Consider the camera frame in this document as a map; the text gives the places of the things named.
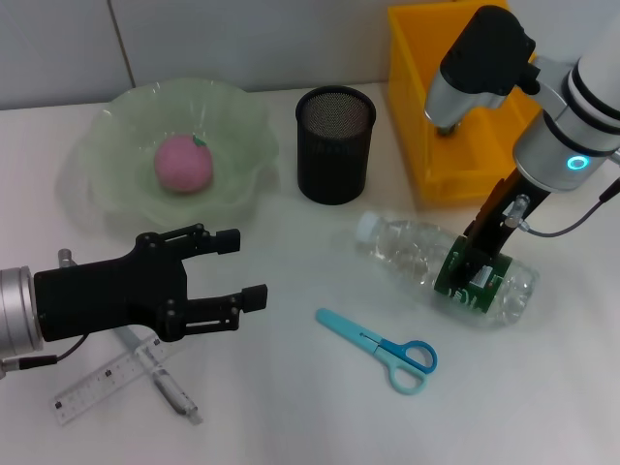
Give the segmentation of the blue scissors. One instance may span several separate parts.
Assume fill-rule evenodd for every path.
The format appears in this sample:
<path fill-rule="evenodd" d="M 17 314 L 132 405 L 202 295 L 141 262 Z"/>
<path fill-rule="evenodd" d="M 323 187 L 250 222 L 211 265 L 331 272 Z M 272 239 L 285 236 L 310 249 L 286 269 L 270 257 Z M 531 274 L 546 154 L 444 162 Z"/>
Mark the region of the blue scissors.
<path fill-rule="evenodd" d="M 386 367 L 391 386 L 400 394 L 414 395 L 421 392 L 427 385 L 427 376 L 437 368 L 437 353 L 424 341 L 411 340 L 397 344 L 326 308 L 318 309 L 315 317 L 318 323 L 382 363 Z M 423 364 L 411 358 L 408 355 L 410 350 L 423 352 L 430 363 Z M 397 371 L 411 375 L 415 379 L 415 384 L 412 387 L 403 386 L 396 378 Z"/>

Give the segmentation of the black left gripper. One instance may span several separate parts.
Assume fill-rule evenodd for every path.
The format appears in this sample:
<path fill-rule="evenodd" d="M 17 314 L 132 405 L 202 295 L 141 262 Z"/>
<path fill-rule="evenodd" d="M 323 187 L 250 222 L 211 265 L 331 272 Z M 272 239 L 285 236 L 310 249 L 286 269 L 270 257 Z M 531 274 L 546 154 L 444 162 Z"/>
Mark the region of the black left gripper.
<path fill-rule="evenodd" d="M 183 229 L 177 250 L 157 234 L 142 234 L 123 257 L 40 271 L 34 289 L 43 338 L 52 342 L 129 325 L 146 326 L 167 342 L 238 330 L 242 312 L 266 308 L 267 285 L 187 299 L 182 257 L 239 250 L 238 229 L 211 234 L 196 224 Z"/>

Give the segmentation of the black mesh pen holder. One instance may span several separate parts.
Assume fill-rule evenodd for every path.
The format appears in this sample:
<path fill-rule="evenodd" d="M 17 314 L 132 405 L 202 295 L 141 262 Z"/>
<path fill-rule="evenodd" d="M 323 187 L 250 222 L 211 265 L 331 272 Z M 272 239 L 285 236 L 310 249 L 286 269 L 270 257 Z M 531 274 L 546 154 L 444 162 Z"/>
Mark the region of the black mesh pen holder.
<path fill-rule="evenodd" d="M 312 202 L 340 205 L 366 183 L 373 102 L 351 87 L 329 85 L 305 94 L 295 108 L 297 185 Z"/>

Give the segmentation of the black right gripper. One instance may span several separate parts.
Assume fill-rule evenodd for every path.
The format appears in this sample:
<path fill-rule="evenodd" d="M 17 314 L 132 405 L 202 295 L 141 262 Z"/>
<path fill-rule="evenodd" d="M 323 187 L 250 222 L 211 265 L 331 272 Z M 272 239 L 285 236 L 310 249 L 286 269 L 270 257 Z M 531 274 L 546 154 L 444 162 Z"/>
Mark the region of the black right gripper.
<path fill-rule="evenodd" d="M 464 235 L 455 242 L 457 256 L 451 264 L 451 285 L 465 288 L 476 274 L 493 261 L 514 232 L 549 196 L 549 192 L 514 169 L 491 191 Z"/>

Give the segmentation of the green glass fruit plate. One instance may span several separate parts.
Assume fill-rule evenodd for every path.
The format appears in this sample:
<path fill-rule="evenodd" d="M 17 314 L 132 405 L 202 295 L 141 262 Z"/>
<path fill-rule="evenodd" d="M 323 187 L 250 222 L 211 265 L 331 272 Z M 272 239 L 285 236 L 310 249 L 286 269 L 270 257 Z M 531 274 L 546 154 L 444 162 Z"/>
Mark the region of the green glass fruit plate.
<path fill-rule="evenodd" d="M 211 156 L 213 178 L 195 193 L 165 188 L 157 150 L 179 136 Z M 94 118 L 72 159 L 86 176 L 85 194 L 119 220 L 175 229 L 225 225 L 257 201 L 279 146 L 261 97 L 228 83 L 175 78 L 132 89 Z"/>

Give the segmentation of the grey transparent pen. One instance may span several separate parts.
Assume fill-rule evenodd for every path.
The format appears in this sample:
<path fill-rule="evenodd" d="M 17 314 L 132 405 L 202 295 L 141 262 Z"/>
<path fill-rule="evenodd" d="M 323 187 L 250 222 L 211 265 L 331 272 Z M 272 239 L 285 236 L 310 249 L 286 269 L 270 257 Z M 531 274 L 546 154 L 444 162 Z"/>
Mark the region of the grey transparent pen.
<path fill-rule="evenodd" d="M 163 365 L 168 350 L 160 338 L 153 335 L 146 339 L 140 339 L 128 326 L 116 328 L 114 333 L 141 364 L 154 387 L 171 408 L 193 425 L 201 424 L 202 417 L 197 405 Z"/>

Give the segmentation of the yellow plastic bin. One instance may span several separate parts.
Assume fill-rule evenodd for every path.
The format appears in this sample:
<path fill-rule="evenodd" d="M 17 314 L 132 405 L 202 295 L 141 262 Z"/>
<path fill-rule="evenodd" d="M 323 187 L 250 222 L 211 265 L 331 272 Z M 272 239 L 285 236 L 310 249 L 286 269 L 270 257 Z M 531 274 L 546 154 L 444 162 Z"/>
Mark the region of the yellow plastic bin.
<path fill-rule="evenodd" d="M 514 89 L 497 109 L 477 108 L 442 137 L 423 108 L 441 59 L 474 12 L 506 0 L 455 0 L 393 6 L 388 103 L 418 197 L 433 206 L 484 202 L 514 168 L 512 147 L 540 107 Z"/>

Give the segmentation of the pink toy peach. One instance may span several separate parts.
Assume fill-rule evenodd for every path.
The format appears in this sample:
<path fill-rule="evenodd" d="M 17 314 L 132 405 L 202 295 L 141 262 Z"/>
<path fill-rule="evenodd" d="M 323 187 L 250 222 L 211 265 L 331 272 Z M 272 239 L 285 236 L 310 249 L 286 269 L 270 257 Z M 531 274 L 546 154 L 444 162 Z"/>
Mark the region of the pink toy peach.
<path fill-rule="evenodd" d="M 159 184 L 176 194 L 197 193 L 213 179 L 211 151 L 195 135 L 173 135 L 164 140 L 153 165 Z"/>

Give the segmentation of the clear bottle with green label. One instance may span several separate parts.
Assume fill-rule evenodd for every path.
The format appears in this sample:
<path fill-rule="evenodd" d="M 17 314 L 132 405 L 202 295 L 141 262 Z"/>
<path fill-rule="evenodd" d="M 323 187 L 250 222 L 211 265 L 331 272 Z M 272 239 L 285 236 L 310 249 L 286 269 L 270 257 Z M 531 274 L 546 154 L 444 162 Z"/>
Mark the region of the clear bottle with green label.
<path fill-rule="evenodd" d="M 380 262 L 416 301 L 469 326 L 501 327 L 524 313 L 539 274 L 503 254 L 480 268 L 467 286 L 455 288 L 448 271 L 465 238 L 413 220 L 389 220 L 364 213 L 356 228 L 356 248 Z"/>

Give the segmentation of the transparent plastic ruler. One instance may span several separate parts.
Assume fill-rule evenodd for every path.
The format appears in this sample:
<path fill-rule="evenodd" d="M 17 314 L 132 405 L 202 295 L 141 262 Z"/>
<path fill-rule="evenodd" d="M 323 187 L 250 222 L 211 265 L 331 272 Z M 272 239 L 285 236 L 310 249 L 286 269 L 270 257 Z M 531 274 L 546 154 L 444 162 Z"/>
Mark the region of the transparent plastic ruler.
<path fill-rule="evenodd" d="M 114 334 L 125 352 L 108 361 L 53 397 L 51 410 L 64 426 L 143 375 L 162 368 L 164 362 L 182 349 L 181 341 L 166 343 L 156 334 L 139 338 L 129 327 Z"/>

